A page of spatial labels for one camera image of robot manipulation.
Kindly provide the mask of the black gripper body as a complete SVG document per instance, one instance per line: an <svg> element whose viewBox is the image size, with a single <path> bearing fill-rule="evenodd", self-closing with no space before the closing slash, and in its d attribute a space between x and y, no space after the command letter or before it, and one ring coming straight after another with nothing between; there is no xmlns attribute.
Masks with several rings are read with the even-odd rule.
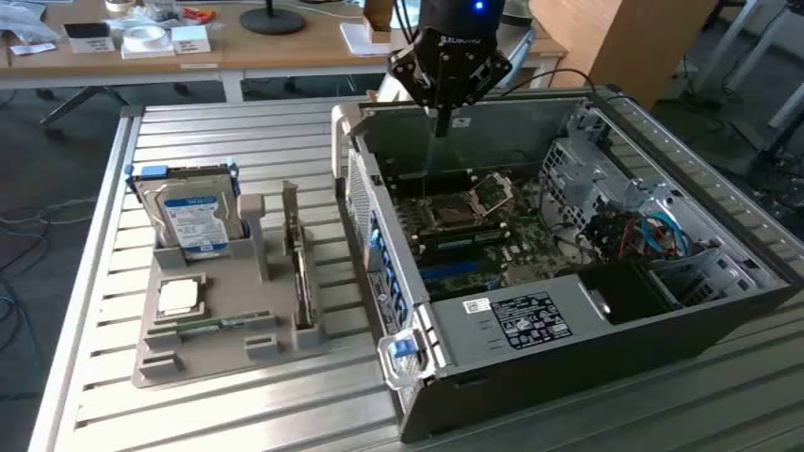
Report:
<svg viewBox="0 0 804 452"><path fill-rule="evenodd" d="M500 1L422 1L420 35L414 41L436 85L436 98L442 106L442 59L450 51L497 50L496 32L502 15Z"/></svg>

